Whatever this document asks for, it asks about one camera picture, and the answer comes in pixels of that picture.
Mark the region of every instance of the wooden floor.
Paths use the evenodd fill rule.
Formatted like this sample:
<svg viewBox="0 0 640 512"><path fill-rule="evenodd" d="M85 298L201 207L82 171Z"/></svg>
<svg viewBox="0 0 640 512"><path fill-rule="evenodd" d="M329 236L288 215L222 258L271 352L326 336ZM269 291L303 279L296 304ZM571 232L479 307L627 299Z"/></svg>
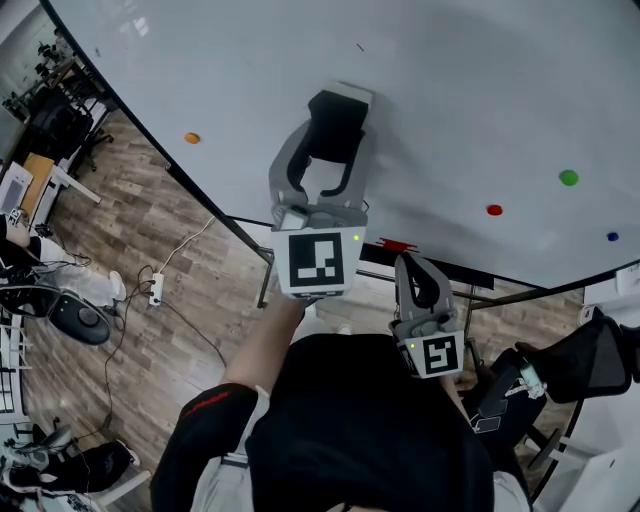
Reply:
<svg viewBox="0 0 640 512"><path fill-rule="evenodd" d="M89 255L93 265L105 272L118 270L132 291L143 266L159 268L187 235L204 226L210 214L166 174L164 160L122 113L113 114L106 129L115 142L96 150L97 172L85 168L79 178L102 202L97 205L67 190L51 224L68 249ZM163 298L230 359L260 317L255 305L265 267L214 222L173 257L164 271ZM144 279L149 277L149 272L143 274ZM486 293L520 290L499 283L495 292ZM575 329L581 302L582 292L572 292L476 312L470 334L487 361L515 341L544 347ZM457 306L462 326L466 303L460 301ZM334 327L350 323L356 333L388 332L395 310L393 284L358 276L346 298L321 301L318 309ZM104 364L121 333L114 329L109 343L92 348L65 338L42 321L29 322L27 332L34 344L29 351L34 369L24 377L27 413L45 430L56 416L70 424L76 436L99 428L109 410ZM140 455L142 466L153 471L182 405L214 386L222 370L215 351L175 313L150 307L142 296L135 298L122 347L108 367L113 421L100 434L82 439L81 446L123 439ZM472 374L463 377L468 385ZM550 406L539 427L547 432L564 428L572 409ZM519 453L523 461L530 457L524 448ZM535 485L540 474L528 476ZM148 487L110 510L149 511Z"/></svg>

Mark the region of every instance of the red magnet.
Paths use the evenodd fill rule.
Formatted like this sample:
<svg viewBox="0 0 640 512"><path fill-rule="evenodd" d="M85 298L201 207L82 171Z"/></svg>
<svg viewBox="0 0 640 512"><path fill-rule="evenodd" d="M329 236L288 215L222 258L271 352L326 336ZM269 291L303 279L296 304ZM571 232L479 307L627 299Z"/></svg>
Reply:
<svg viewBox="0 0 640 512"><path fill-rule="evenodd" d="M502 206L500 206L499 204L492 204L490 206L487 206L487 213L492 217L498 217L502 215L502 212Z"/></svg>
<svg viewBox="0 0 640 512"><path fill-rule="evenodd" d="M398 242L396 240L389 240L388 238L381 238L382 242L376 242L377 244L382 245L383 249L389 249L390 251L396 252L418 252L412 249L412 247L417 247L417 245L405 244L404 242Z"/></svg>

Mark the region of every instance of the red dot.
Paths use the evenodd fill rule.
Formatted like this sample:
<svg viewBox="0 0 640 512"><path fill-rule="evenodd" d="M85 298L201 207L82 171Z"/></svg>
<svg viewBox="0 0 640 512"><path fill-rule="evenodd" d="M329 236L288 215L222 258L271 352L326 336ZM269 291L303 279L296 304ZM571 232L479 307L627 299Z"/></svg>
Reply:
<svg viewBox="0 0 640 512"><path fill-rule="evenodd" d="M498 217L502 215L502 211L502 206L500 206L499 204L492 204L490 206L487 206L487 213L492 217Z"/></svg>

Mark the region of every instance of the black office chair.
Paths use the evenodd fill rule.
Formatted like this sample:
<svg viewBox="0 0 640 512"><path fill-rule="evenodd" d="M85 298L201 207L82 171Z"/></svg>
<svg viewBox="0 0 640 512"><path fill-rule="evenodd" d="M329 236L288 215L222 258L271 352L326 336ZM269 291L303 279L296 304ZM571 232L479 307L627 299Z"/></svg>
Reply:
<svg viewBox="0 0 640 512"><path fill-rule="evenodd" d="M111 335L109 321L96 306L54 286L0 285L0 305L14 315L48 318L60 332L85 345L101 345Z"/></svg>
<svg viewBox="0 0 640 512"><path fill-rule="evenodd" d="M100 133L90 135L93 118L88 112L74 108L69 97L57 87L39 90L29 108L32 113L30 128L44 142L39 154L58 164L80 149L81 154L74 161L74 169L86 157L91 169L96 170L93 149L105 141L113 142L113 137Z"/></svg>
<svg viewBox="0 0 640 512"><path fill-rule="evenodd" d="M557 448L562 433L544 437L533 423L547 398L530 399L526 391L505 396L531 364L556 403L625 393L632 379L640 382L640 328L619 327L601 313L555 345L538 350L516 343L487 368L474 354L478 384L463 399L465 410L483 442L501 441L515 447L528 435L540 448L529 465L538 468Z"/></svg>
<svg viewBox="0 0 640 512"><path fill-rule="evenodd" d="M47 78L50 74L51 71L49 70L49 68L47 66L45 66L44 64L38 64L35 68L33 68L35 70L36 73L38 73L38 75L40 75L42 78Z"/></svg>

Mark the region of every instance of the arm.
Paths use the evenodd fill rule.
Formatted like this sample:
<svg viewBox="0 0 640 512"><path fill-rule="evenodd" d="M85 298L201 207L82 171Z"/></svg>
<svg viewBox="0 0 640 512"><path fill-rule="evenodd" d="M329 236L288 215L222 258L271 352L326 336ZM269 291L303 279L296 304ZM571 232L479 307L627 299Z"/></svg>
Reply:
<svg viewBox="0 0 640 512"><path fill-rule="evenodd" d="M439 377L438 380L440 381L440 384L442 384L442 387L444 388L447 395L449 395L449 398L451 398L456 407L460 409L460 412L462 413L464 419L467 420L469 424L471 424L471 422L469 421L469 416L467 416L467 411L464 410L462 400L460 400L458 390L456 389L456 385L453 382L451 375L443 375L442 377Z"/></svg>
<svg viewBox="0 0 640 512"><path fill-rule="evenodd" d="M31 243L31 237L29 236L29 230L25 227L24 224L17 224L12 226L7 222L7 218L4 218L4 222L6 225L6 235L5 238L9 242L13 242L14 244L26 249L29 247Z"/></svg>
<svg viewBox="0 0 640 512"><path fill-rule="evenodd" d="M306 301L276 294L229 364L222 383L260 386L271 393L305 306Z"/></svg>

